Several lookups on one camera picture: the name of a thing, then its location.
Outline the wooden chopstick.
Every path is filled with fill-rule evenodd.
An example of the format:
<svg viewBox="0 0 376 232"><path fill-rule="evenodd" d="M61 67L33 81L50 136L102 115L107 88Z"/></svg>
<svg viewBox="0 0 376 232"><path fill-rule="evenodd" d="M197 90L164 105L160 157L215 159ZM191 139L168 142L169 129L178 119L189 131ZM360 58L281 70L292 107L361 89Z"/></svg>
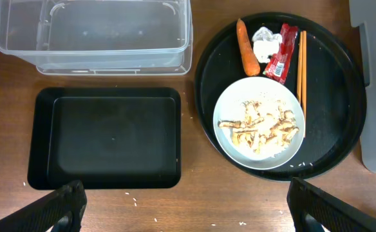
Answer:
<svg viewBox="0 0 376 232"><path fill-rule="evenodd" d="M306 125L306 100L307 100L307 32L302 31L302 49L303 49L303 57L302 57L302 102L303 102L303 111L305 116L305 125Z"/></svg>
<svg viewBox="0 0 376 232"><path fill-rule="evenodd" d="M303 33L299 35L298 67L297 67L297 99L301 105L302 91L302 68L303 68Z"/></svg>

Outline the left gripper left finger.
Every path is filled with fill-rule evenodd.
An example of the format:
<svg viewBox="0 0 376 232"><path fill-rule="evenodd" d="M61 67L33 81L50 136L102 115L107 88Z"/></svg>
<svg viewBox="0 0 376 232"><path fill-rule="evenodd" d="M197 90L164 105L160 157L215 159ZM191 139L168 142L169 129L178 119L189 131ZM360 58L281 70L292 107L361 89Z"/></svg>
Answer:
<svg viewBox="0 0 376 232"><path fill-rule="evenodd" d="M74 180L0 220L0 231L80 231L87 198Z"/></svg>

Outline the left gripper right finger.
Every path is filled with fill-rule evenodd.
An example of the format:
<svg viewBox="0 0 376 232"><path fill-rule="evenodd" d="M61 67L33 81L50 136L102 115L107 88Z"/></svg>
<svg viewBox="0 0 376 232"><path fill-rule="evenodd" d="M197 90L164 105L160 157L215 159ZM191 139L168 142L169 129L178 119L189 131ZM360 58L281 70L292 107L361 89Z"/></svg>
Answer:
<svg viewBox="0 0 376 232"><path fill-rule="evenodd" d="M376 231L376 218L300 178L293 178L287 203L296 231Z"/></svg>

